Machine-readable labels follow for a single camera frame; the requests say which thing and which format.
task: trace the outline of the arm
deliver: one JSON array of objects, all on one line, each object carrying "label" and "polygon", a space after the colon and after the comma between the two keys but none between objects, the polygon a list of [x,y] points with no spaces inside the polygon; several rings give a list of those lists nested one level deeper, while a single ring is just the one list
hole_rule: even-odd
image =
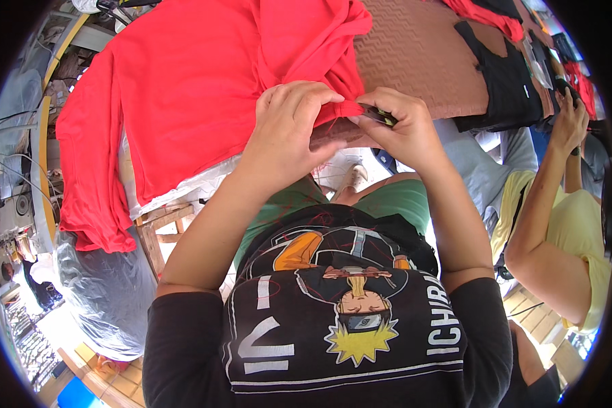
[{"label": "arm", "polygon": [[532,344],[522,327],[514,321],[508,321],[510,330],[514,333],[517,340],[517,350],[519,351],[519,369],[522,372],[522,377],[526,385],[530,386],[535,381],[539,380],[546,370],[542,365],[542,359],[537,353],[535,346]]},{"label": "arm", "polygon": [[320,82],[296,81],[265,91],[256,127],[238,167],[228,175],[170,254],[157,297],[174,292],[218,293],[247,226],[275,192],[329,159],[341,142],[310,151],[320,107],[344,98]]},{"label": "arm", "polygon": [[571,194],[583,188],[583,178],[580,173],[580,155],[569,155],[564,169],[564,192]]},{"label": "arm", "polygon": [[382,87],[357,102],[391,112],[399,120],[390,129],[364,116],[350,118],[422,178],[447,292],[472,279],[494,278],[488,234],[462,178],[442,148],[426,104]]},{"label": "arm", "polygon": [[546,155],[505,251],[510,273],[558,314],[577,325],[584,322],[591,304],[588,264],[546,242],[546,231],[567,157],[585,136],[588,120],[582,101],[574,110],[567,89]]}]

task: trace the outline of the black t-shirt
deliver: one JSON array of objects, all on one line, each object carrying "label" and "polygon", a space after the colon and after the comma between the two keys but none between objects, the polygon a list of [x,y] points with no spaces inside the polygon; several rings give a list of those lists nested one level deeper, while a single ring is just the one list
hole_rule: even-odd
[{"label": "black t-shirt", "polygon": [[149,310],[148,407],[498,405],[510,330],[494,279],[447,295],[401,216],[327,204],[252,243],[225,305],[162,296]]},{"label": "black t-shirt", "polygon": [[551,408],[560,398],[560,377],[553,365],[543,376],[530,386],[523,380],[519,365],[517,337],[512,334],[512,376],[506,395],[498,404],[499,408]]}]

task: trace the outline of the clear plastic bag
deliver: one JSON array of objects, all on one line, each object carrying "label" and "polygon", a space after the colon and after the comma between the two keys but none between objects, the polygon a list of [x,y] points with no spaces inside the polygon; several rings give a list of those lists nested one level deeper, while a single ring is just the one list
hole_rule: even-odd
[{"label": "clear plastic bag", "polygon": [[97,0],[72,0],[72,5],[75,6],[75,9],[86,14],[94,14],[100,11],[95,6],[97,3]]},{"label": "clear plastic bag", "polygon": [[156,280],[134,228],[136,250],[106,253],[75,250],[76,236],[55,235],[53,282],[63,295],[75,322],[95,344],[94,351],[112,360],[131,361],[143,355],[147,309]]}]

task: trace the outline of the red t-shirt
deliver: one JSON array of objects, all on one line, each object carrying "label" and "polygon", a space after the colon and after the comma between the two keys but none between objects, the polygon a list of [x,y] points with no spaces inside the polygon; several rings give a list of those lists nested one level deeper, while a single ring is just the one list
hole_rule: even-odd
[{"label": "red t-shirt", "polygon": [[60,229],[81,251],[136,247],[118,180],[123,126],[144,205],[240,153],[271,86],[321,81],[347,99],[315,125],[360,114],[352,41],[371,25],[358,0],[164,0],[95,56],[59,116]]}]

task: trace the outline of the electric cable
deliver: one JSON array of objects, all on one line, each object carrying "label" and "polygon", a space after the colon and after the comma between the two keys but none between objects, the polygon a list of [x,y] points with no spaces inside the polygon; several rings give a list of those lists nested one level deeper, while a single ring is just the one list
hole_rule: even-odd
[{"label": "electric cable", "polygon": [[32,159],[32,158],[31,158],[31,157],[29,157],[28,155],[24,155],[23,153],[14,153],[14,154],[12,154],[12,155],[6,155],[6,154],[3,154],[3,153],[0,153],[0,156],[5,156],[5,159],[8,159],[8,158],[10,158],[10,157],[15,157],[15,156],[22,156],[22,157],[24,157],[24,158],[26,158],[26,159],[29,159],[29,160],[30,160],[32,163],[34,163],[35,165],[37,165],[37,166],[38,166],[38,167],[41,169],[41,171],[42,171],[42,172],[43,172],[43,173],[46,175],[46,178],[48,179],[48,183],[50,183],[50,185],[52,186],[52,191],[56,192],[56,193],[57,193],[57,194],[59,194],[59,195],[63,194],[62,192],[60,192],[59,190],[57,190],[57,189],[55,188],[55,185],[52,183],[52,180],[50,180],[50,178],[48,177],[48,174],[47,174],[47,172],[46,172],[46,169],[45,169],[45,168],[43,168],[43,166],[41,166],[41,164],[39,164],[39,162],[37,162],[36,160]]},{"label": "electric cable", "polygon": [[[52,108],[63,108],[63,106],[50,106],[50,109]],[[13,115],[9,115],[9,116],[5,116],[4,118],[0,118],[0,125],[2,125],[4,123],[4,121],[6,121],[7,119],[11,119],[11,118],[15,118],[18,115],[23,115],[23,114],[31,114],[34,112],[37,112],[38,109],[34,109],[34,110],[24,110],[23,112],[18,112],[17,114],[13,114]]]},{"label": "electric cable", "polygon": [[50,203],[50,208],[52,208],[52,209],[54,209],[54,208],[55,208],[55,207],[54,207],[54,204],[52,204],[52,200],[50,200],[50,199],[48,198],[48,195],[47,195],[46,193],[44,193],[44,192],[43,192],[43,190],[41,190],[41,189],[38,187],[38,185],[34,185],[34,184],[33,184],[32,182],[30,182],[30,181],[29,181],[27,178],[25,178],[25,176],[24,176],[24,175],[22,175],[22,174],[18,173],[18,172],[17,172],[16,170],[14,170],[13,168],[6,166],[6,165],[5,165],[3,162],[1,162],[1,161],[0,161],[0,164],[1,164],[3,167],[5,167],[7,170],[11,170],[12,172],[16,173],[16,174],[17,174],[17,175],[18,175],[18,176],[19,176],[21,179],[23,179],[23,180],[24,180],[24,181],[25,181],[27,184],[29,184],[29,185],[31,185],[33,188],[35,188],[35,189],[39,190],[39,191],[41,192],[41,194],[43,194],[43,198],[44,198],[45,200],[48,200],[48,202]]},{"label": "electric cable", "polygon": [[544,302],[542,302],[542,303],[538,303],[538,304],[537,304],[537,305],[535,305],[535,306],[530,306],[530,307],[529,307],[529,308],[527,308],[527,309],[524,309],[524,310],[522,310],[522,311],[518,311],[517,313],[511,314],[510,316],[506,316],[506,317],[513,317],[513,316],[516,316],[516,315],[520,315],[520,314],[522,314],[522,313],[523,313],[523,312],[525,312],[525,311],[529,311],[530,309],[534,309],[535,307],[537,307],[537,306],[541,306],[541,305],[543,305],[543,304],[544,304]]},{"label": "electric cable", "polygon": [[54,58],[55,60],[57,60],[58,62],[61,62],[61,60],[59,58],[57,58],[57,56],[55,55],[54,52],[52,52],[52,50],[50,50],[48,47],[46,47],[45,45],[42,45],[41,42],[38,40],[38,38],[35,38],[34,40],[36,40],[36,42],[38,43],[38,45],[40,45],[41,47],[43,47],[45,50],[48,50],[48,52],[50,53],[50,55],[52,55],[52,58]]}]

